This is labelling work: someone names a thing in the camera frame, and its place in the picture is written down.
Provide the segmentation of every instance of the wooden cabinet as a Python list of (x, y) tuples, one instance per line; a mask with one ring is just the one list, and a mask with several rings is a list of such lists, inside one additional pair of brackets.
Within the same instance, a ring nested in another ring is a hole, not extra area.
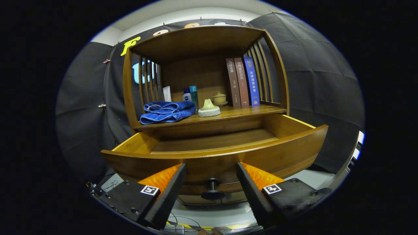
[[(277, 77), (270, 77), (265, 40)], [(140, 100), (133, 100), (132, 54), (140, 57), (139, 73), (155, 79), (139, 83)], [(196, 85), (199, 106), (217, 91), (229, 93), (226, 58), (248, 55), (256, 64), (260, 106), (220, 107), (221, 114), (196, 114), (176, 123), (142, 125), (135, 113), (152, 101), (163, 100), (161, 87), (170, 86), (172, 101), (180, 102), (183, 88)], [(236, 163), (245, 162), (281, 178), (309, 167), (328, 130), (289, 116), (288, 86), (279, 51), (267, 31), (244, 26), (199, 26), (146, 39), (128, 49), (123, 70), (125, 108), (133, 136), (115, 149), (102, 150), (119, 174), (143, 179), (178, 163), (186, 163), (187, 178), (180, 192), (187, 198), (207, 190), (215, 177), (226, 193), (242, 192)], [(280, 97), (273, 97), (274, 89)]]

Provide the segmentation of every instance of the wooden drawer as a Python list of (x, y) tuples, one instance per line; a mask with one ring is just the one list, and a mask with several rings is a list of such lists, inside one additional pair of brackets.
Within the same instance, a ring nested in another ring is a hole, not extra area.
[(274, 113), (146, 129), (102, 155), (117, 173), (138, 180), (186, 163), (182, 195), (200, 195), (212, 177), (221, 181), (219, 190), (235, 193), (242, 191), (237, 162), (289, 177), (313, 163), (327, 130)]

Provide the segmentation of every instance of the book spine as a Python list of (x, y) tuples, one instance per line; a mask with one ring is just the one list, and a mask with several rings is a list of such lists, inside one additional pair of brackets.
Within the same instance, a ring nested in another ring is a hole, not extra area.
[(248, 99), (247, 79), (242, 58), (234, 58), (234, 63), (237, 71), (238, 86), (240, 88), (241, 106), (248, 106), (250, 102)]
[(254, 62), (251, 57), (244, 57), (245, 68), (248, 78), (248, 94), (250, 95), (251, 105), (260, 105), (260, 94), (258, 91), (257, 75), (254, 70)]
[(241, 106), (240, 89), (238, 87), (237, 72), (235, 71), (235, 63), (233, 58), (226, 59), (229, 83), (231, 85), (231, 99), (234, 107)]

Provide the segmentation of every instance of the drawer knob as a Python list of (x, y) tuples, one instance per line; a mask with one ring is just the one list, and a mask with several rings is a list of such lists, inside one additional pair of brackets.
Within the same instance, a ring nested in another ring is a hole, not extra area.
[(209, 190), (202, 193), (201, 197), (207, 200), (219, 200), (226, 196), (226, 194), (220, 190), (216, 190), (216, 187), (219, 186), (220, 181), (216, 178), (210, 178), (207, 181)]

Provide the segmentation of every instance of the screw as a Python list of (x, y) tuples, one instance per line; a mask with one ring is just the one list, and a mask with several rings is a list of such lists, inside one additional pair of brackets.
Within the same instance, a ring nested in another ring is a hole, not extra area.
[(139, 210), (137, 210), (137, 209), (135, 209), (135, 208), (132, 208), (131, 212), (132, 212), (132, 213), (134, 213), (134, 214), (139, 215)]

